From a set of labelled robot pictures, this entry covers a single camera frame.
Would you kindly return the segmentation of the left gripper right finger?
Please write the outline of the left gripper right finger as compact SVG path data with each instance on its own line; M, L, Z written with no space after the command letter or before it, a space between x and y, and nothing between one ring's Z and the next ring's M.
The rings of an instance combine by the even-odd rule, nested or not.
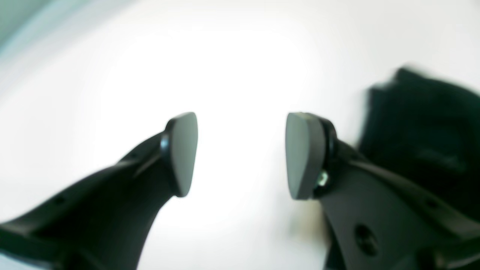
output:
M330 230L325 270L478 270L479 222L363 158L327 119L286 118L294 200L316 200Z

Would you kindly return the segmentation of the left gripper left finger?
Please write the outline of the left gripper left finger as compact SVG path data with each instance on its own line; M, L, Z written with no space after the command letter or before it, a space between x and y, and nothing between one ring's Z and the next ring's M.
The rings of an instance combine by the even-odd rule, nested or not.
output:
M193 112L116 164L1 223L2 270L135 270L158 212L187 196L198 143Z

